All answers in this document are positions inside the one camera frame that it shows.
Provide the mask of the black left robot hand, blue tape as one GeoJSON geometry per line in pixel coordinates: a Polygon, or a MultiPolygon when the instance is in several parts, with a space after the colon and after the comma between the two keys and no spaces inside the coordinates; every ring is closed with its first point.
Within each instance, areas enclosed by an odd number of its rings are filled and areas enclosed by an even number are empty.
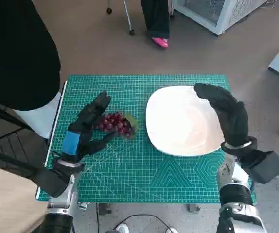
{"type": "Polygon", "coordinates": [[[92,138],[94,127],[101,121],[110,101],[111,97],[103,91],[78,113],[77,119],[67,128],[60,153],[62,160],[78,163],[85,156],[102,151],[118,136],[118,132],[109,132],[102,139],[92,138]]]}

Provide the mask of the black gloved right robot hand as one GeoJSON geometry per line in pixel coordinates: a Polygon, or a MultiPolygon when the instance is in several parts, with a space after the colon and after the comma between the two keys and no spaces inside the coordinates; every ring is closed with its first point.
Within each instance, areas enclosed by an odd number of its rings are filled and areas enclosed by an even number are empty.
{"type": "Polygon", "coordinates": [[[197,83],[194,90],[217,113],[225,142],[234,147],[249,142],[248,114],[243,102],[237,101],[228,90],[211,84],[197,83]]]}

